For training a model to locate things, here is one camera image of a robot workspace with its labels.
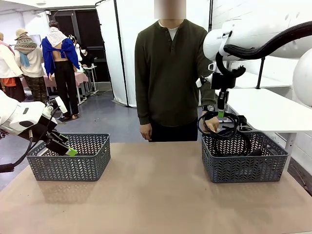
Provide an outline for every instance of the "brown paper tabletop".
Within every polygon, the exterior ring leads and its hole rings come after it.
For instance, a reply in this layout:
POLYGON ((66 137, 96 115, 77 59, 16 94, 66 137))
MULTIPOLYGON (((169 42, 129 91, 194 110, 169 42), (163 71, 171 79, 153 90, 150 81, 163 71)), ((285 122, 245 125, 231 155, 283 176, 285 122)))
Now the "brown paper tabletop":
POLYGON ((286 234, 312 230, 312 198, 280 182, 213 184, 201 146, 116 143, 98 182, 37 182, 0 193, 1 234, 286 234))

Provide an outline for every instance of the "man's left hand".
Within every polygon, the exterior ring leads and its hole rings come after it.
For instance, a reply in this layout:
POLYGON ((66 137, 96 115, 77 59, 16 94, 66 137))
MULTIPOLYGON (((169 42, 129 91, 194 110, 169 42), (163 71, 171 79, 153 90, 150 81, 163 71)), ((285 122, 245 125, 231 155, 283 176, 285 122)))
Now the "man's left hand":
MULTIPOLYGON (((219 120, 218 120, 217 117, 214 117, 214 118, 212 118, 212 119, 210 119, 210 120, 206 120, 205 122, 206 122, 207 127, 208 127, 211 131, 216 132, 216 131, 218 130, 218 128, 219 128, 219 120)), ((205 129, 205 127, 204 127, 203 122, 201 122, 201 128, 204 130, 204 132, 207 131, 207 130, 205 129)))

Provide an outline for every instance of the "white shelf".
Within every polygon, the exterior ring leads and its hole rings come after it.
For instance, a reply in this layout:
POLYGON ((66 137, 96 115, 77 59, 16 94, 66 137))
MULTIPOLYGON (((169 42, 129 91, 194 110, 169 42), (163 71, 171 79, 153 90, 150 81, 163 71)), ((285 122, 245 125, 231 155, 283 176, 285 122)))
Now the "white shelf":
MULTIPOLYGON (((259 75, 245 72, 241 77, 236 79, 236 89, 250 89, 255 88, 258 84, 259 75)), ((260 88, 271 87, 289 87, 291 84, 283 83, 274 79, 269 79, 264 76, 261 78, 260 88)))
POLYGON ((312 109, 267 89, 230 89, 228 105, 238 115, 244 115, 248 124, 259 131, 312 131, 312 109))

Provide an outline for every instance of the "table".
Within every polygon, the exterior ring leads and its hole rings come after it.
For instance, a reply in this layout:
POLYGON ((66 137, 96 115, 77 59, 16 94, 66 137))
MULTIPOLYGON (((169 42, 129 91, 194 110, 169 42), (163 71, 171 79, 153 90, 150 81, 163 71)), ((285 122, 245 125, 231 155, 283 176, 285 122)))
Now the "table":
MULTIPOLYGON (((237 89, 255 88, 258 83, 259 75, 245 72, 241 77, 236 79, 237 89)), ((260 88, 274 88, 274 87, 290 87, 291 84, 280 82, 274 79, 269 79, 264 76, 261 78, 260 88)))
MULTIPOLYGON (((44 78, 44 82, 45 82, 45 86, 46 87, 56 87, 57 86, 57 84, 55 82, 54 74, 52 75, 52 80, 49 80, 47 75, 44 75, 43 78, 44 78)), ((88 82, 89 79, 88 79, 88 77, 84 73, 81 73, 81 72, 75 72, 75 79, 76 79, 78 105, 81 105, 85 101, 85 99, 81 100, 80 93, 79 93, 79 88, 81 88, 82 92, 85 93, 85 90, 84 90, 84 87, 83 87, 82 84, 84 82, 88 82)), ((23 84, 24 88, 28 87, 25 78, 23 78, 22 84, 23 84)))
POLYGON ((244 115, 256 130, 290 133, 286 142, 290 155, 297 133, 312 131, 312 109, 267 89, 231 89, 228 106, 238 115, 244 115))
POLYGON ((281 234, 312 230, 312 198, 280 182, 212 184, 198 142, 111 144, 98 182, 37 182, 0 193, 3 234, 281 234))

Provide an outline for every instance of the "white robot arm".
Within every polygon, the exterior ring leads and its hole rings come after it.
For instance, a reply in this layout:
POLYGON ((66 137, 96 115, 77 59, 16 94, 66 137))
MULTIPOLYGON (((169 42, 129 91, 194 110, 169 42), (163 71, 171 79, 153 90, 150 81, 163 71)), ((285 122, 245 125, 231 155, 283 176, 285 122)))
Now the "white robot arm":
POLYGON ((290 12, 274 19, 263 17, 254 20, 232 20, 225 23, 222 29, 212 30, 206 36, 203 50, 208 59, 216 60, 214 66, 210 66, 215 73, 201 79, 201 82, 198 80, 197 86, 208 80, 212 84, 212 89, 221 89, 220 96, 224 96, 220 101, 223 110, 222 106, 226 104, 228 98, 227 89, 235 86, 235 79, 245 70, 241 67, 234 74, 225 70, 220 60, 260 59, 268 55, 299 59, 293 74, 293 88, 304 104, 312 106, 311 20, 309 12, 290 12))
MULTIPOLYGON (((77 152, 65 144, 68 138, 55 130, 57 122, 52 112, 58 108, 63 113, 67 112, 60 97, 47 105, 41 102, 18 102, 0 90, 0 139, 12 134, 27 140, 31 138, 31 142, 43 140, 48 149, 60 155, 74 156, 77 152)), ((0 165, 0 173, 11 172, 17 165, 0 165)))

